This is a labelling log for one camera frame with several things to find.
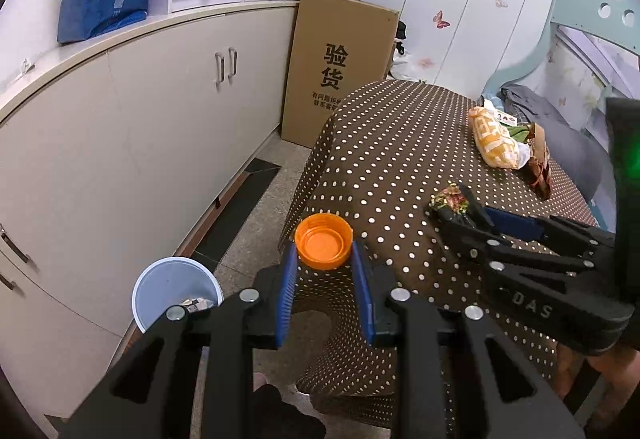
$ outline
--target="table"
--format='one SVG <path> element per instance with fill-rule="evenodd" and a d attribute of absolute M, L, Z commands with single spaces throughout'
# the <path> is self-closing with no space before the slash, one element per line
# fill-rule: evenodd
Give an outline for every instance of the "table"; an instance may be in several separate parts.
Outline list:
<path fill-rule="evenodd" d="M 492 310 L 480 297 L 477 265 L 442 242 L 425 214 L 431 198 L 450 181 L 462 181 L 477 199 L 521 215 L 557 214 L 595 224 L 574 183 L 552 160 L 552 195 L 540 200 L 511 170 L 491 168 L 480 156 L 466 113 L 476 102 L 442 87 L 402 80 L 364 86 L 329 118 L 294 194 L 280 245 L 313 213 L 345 218 L 373 259 L 392 267 L 398 286 L 440 307 L 463 310 L 477 303 L 512 337 L 549 382 L 555 340 Z M 514 245 L 550 253 L 537 243 Z M 318 361 L 296 386 L 314 407 L 390 427 L 396 355 L 373 349 L 362 337 L 348 264 L 332 272 L 300 267 L 294 311 L 319 310 L 332 320 Z M 449 393 L 452 388 L 446 383 Z"/>

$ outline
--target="round hole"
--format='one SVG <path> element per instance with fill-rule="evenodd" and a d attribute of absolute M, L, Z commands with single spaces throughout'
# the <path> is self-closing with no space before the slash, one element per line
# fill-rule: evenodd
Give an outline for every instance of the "round hole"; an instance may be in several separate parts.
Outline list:
<path fill-rule="evenodd" d="M 609 18 L 609 15 L 611 15 L 611 6 L 609 6 L 606 2 L 603 2 L 600 5 L 600 9 L 598 10 L 598 14 L 602 18 Z"/>
<path fill-rule="evenodd" d="M 631 10 L 626 10 L 622 15 L 622 22 L 625 23 L 625 26 L 632 28 L 636 23 L 636 15 Z"/>

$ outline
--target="cabinet handle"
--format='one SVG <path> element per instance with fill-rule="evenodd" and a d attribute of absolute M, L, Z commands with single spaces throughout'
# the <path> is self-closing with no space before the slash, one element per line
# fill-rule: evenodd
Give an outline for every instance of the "cabinet handle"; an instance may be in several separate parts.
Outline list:
<path fill-rule="evenodd" d="M 7 288 L 9 288 L 11 291 L 13 291 L 16 286 L 16 283 L 14 281 L 7 280 L 4 276 L 2 276 L 1 273 L 0 273 L 0 282 L 2 282 L 5 286 L 7 286 Z"/>
<path fill-rule="evenodd" d="M 12 241 L 9 236 L 6 234 L 6 231 L 4 231 L 4 226 L 2 226 L 0 224 L 0 238 L 2 238 L 2 240 L 4 242 L 6 242 L 6 244 L 12 249 L 12 251 L 18 255 L 18 257 L 20 257 L 20 260 L 24 263 L 28 263 L 30 261 L 30 258 L 28 255 L 25 255 L 24 253 L 22 253 L 20 251 L 20 248 L 18 246 L 16 246 L 14 244 L 14 241 Z"/>
<path fill-rule="evenodd" d="M 216 64 L 218 64 L 218 79 L 216 85 L 220 85 L 225 81 L 225 57 L 222 53 L 216 53 Z"/>
<path fill-rule="evenodd" d="M 229 48 L 229 60 L 231 60 L 231 73 L 229 73 L 229 78 L 232 76 L 236 76 L 238 72 L 238 51 L 236 51 L 233 47 Z"/>

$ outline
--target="cardboard box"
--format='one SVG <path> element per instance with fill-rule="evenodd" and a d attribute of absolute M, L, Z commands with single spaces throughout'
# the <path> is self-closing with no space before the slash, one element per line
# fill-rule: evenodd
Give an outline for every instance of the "cardboard box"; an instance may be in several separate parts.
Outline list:
<path fill-rule="evenodd" d="M 354 90 L 386 77 L 398 12 L 359 0 L 300 0 L 282 138 L 314 146 Z"/>

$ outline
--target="person's hand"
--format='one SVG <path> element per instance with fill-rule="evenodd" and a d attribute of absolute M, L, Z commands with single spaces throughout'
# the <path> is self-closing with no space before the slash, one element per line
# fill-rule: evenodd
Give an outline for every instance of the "person's hand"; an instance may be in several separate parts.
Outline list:
<path fill-rule="evenodd" d="M 560 398 L 564 398 L 571 390 L 577 375 L 571 368 L 572 363 L 580 356 L 561 344 L 558 344 L 557 351 L 558 373 L 555 390 Z M 593 414 L 593 421 L 600 426 L 606 426 L 624 408 L 640 382 L 640 353 L 630 347 L 616 345 L 602 356 L 588 357 L 587 360 L 611 385 Z"/>

